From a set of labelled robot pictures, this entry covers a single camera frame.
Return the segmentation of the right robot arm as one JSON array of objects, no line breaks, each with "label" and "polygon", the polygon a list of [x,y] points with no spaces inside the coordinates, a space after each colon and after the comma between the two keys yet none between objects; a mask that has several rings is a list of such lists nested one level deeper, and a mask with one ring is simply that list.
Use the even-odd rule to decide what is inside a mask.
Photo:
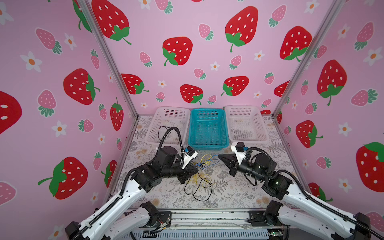
[{"label": "right robot arm", "polygon": [[362,213],[355,215],[342,211],[306,192],[299,180],[287,170],[278,170],[270,155],[254,148],[243,153],[219,154],[229,174],[242,173],[261,182],[262,189],[271,197],[300,208],[305,214],[289,210],[280,203],[269,205],[273,217],[283,225],[299,228],[325,240],[369,240],[384,237],[372,230],[370,218]]}]

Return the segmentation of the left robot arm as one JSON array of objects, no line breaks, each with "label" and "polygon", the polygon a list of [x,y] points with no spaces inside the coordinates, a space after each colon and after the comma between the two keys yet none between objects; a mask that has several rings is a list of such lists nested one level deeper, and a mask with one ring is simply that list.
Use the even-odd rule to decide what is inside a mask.
[{"label": "left robot arm", "polygon": [[158,186],[164,178],[177,178],[184,184],[198,169],[191,163],[198,152],[188,146],[181,154],[170,146],[159,148],[149,162],[132,169],[122,189],[100,209],[80,223],[71,222],[65,232],[69,240],[115,240],[147,224],[157,221],[157,210],[144,204],[133,213],[123,214],[138,199]]}]

